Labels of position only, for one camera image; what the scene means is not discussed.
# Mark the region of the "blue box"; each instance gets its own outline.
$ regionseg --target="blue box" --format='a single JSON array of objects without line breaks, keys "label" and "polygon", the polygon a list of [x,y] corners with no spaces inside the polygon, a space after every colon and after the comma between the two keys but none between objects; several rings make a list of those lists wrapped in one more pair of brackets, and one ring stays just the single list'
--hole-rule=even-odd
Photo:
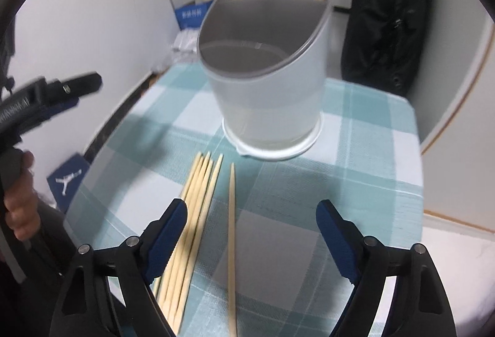
[{"label": "blue box", "polygon": [[200,28],[213,1],[199,5],[186,5],[175,9],[175,17],[181,30],[185,28]]}]

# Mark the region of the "metal screw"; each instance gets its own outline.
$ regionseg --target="metal screw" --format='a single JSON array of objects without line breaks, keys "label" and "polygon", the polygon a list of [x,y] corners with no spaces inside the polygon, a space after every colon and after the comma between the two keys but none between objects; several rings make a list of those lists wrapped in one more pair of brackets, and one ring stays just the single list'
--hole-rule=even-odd
[{"label": "metal screw", "polygon": [[81,245],[79,246],[79,249],[77,250],[79,254],[84,255],[85,253],[88,253],[90,251],[90,246],[89,245]]},{"label": "metal screw", "polygon": [[414,250],[418,252],[420,255],[426,252],[425,245],[422,245],[421,243],[416,243],[414,245]]},{"label": "metal screw", "polygon": [[133,246],[136,246],[139,243],[139,237],[138,236],[130,236],[127,238],[125,243],[128,247],[132,248]]},{"label": "metal screw", "polygon": [[378,240],[374,236],[365,236],[364,237],[364,243],[368,246],[376,246],[376,244],[378,243]]}]

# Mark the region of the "plastic container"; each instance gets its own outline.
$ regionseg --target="plastic container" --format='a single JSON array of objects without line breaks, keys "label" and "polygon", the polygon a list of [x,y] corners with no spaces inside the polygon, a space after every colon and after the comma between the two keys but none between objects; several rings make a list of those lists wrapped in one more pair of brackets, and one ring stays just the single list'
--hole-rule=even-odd
[{"label": "plastic container", "polygon": [[198,51],[241,155],[281,160],[321,130],[330,4],[315,0],[218,0]]}]

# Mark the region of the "teal checkered tablecloth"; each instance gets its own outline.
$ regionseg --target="teal checkered tablecloth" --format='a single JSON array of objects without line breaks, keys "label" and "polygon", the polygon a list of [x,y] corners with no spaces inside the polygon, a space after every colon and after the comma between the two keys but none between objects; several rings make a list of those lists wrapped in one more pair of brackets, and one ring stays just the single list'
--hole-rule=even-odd
[{"label": "teal checkered tablecloth", "polygon": [[[352,290],[315,220],[330,199],[364,235],[409,248],[421,239],[423,181],[414,111],[403,99],[328,79],[323,130],[299,157],[241,157],[225,139],[197,64],[170,69],[98,154],[66,216],[76,244],[119,245],[180,194],[197,151],[225,155],[180,336],[228,336],[227,200],[236,164],[236,269],[241,337],[328,336]],[[390,299],[390,283],[384,296]],[[386,299],[370,335],[380,335]]]}]

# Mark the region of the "black handle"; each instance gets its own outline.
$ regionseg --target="black handle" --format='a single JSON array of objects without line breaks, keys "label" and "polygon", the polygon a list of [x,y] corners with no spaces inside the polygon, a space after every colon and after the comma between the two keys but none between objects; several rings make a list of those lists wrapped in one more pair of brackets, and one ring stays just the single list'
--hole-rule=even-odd
[{"label": "black handle", "polygon": [[74,255],[60,288],[49,336],[121,336],[108,279],[95,272],[95,251],[90,245],[83,247]]},{"label": "black handle", "polygon": [[101,76],[91,72],[63,81],[55,80],[46,86],[46,94],[50,105],[60,104],[96,93],[101,85]]},{"label": "black handle", "polygon": [[22,151],[11,148],[0,156],[0,250],[18,283],[26,279],[23,269],[25,261],[22,257],[26,248],[6,223],[7,208],[3,198],[4,191],[8,190],[21,175],[22,154]]},{"label": "black handle", "polygon": [[0,156],[0,249],[18,283],[29,278],[43,295],[55,297],[60,288],[60,275],[47,265],[41,252],[29,252],[30,243],[19,241],[5,220],[4,190],[8,190],[21,175],[22,155],[21,150],[10,148]]},{"label": "black handle", "polygon": [[426,247],[410,249],[409,273],[399,275],[382,336],[455,337],[449,299]]}]

